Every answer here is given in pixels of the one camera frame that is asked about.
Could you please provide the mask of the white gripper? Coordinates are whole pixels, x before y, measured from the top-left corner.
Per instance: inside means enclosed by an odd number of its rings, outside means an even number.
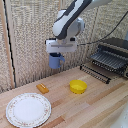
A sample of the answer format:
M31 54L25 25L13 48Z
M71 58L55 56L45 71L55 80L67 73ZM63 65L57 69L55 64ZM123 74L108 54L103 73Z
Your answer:
M73 40L61 40L57 39L46 41L47 53L60 53L60 52L74 52L77 49L77 42Z

